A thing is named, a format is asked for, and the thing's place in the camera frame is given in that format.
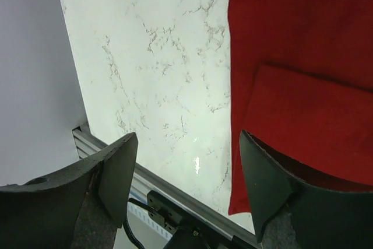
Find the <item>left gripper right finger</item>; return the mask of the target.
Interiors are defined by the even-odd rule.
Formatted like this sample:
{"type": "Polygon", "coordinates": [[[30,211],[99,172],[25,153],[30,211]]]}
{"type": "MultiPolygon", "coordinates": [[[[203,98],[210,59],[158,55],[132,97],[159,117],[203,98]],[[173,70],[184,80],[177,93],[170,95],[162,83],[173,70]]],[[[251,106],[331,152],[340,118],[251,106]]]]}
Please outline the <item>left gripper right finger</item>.
{"type": "Polygon", "coordinates": [[[309,167],[247,131],[240,154],[256,239],[264,247],[372,247],[370,185],[309,167]]]}

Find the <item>dark red t-shirt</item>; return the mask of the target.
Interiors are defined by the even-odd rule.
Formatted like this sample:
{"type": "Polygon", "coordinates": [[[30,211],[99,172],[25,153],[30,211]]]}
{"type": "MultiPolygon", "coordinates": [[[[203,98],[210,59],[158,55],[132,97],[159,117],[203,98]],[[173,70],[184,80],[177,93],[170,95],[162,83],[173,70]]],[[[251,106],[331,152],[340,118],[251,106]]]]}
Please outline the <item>dark red t-shirt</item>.
{"type": "Polygon", "coordinates": [[[249,212],[239,136],[372,190],[372,0],[229,0],[232,191],[249,212]]]}

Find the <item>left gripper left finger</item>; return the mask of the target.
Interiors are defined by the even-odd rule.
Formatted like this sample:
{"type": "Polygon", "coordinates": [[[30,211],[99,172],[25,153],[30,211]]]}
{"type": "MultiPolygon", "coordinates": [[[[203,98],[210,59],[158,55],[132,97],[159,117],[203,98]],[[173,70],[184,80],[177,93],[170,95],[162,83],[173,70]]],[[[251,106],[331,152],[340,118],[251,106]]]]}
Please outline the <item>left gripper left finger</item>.
{"type": "Polygon", "coordinates": [[[121,228],[135,242],[127,205],[137,150],[130,133],[58,171],[1,187],[1,247],[113,248],[121,228]]]}

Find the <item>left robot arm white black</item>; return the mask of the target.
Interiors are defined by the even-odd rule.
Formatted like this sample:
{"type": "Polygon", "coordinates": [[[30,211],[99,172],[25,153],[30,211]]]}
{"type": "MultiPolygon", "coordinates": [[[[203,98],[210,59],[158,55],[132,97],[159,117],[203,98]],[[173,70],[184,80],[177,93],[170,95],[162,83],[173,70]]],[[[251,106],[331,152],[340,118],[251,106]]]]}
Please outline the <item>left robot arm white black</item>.
{"type": "Polygon", "coordinates": [[[130,133],[74,164],[1,187],[2,248],[113,248],[127,206],[171,234],[167,248],[371,248],[372,187],[308,167],[242,131],[240,149],[255,240],[226,237],[156,191],[130,197],[138,149],[130,133]]]}

